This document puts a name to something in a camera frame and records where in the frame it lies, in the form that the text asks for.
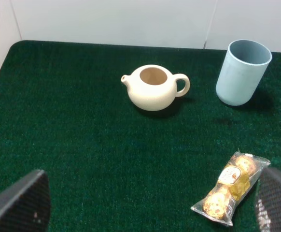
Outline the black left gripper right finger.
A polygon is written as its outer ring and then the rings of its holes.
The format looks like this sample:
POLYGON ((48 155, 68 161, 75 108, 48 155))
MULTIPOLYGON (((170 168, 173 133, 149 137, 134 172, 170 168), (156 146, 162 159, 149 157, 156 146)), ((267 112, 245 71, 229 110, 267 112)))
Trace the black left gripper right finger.
POLYGON ((261 232, 281 232, 281 171, 265 168, 257 182, 255 216, 261 232))

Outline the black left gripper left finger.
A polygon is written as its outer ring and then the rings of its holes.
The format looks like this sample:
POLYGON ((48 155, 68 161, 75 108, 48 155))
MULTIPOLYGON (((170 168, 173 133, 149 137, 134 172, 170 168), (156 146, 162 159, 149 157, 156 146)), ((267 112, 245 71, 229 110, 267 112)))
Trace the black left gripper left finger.
POLYGON ((0 232, 46 232, 51 217, 49 179, 33 170, 0 193, 0 232))

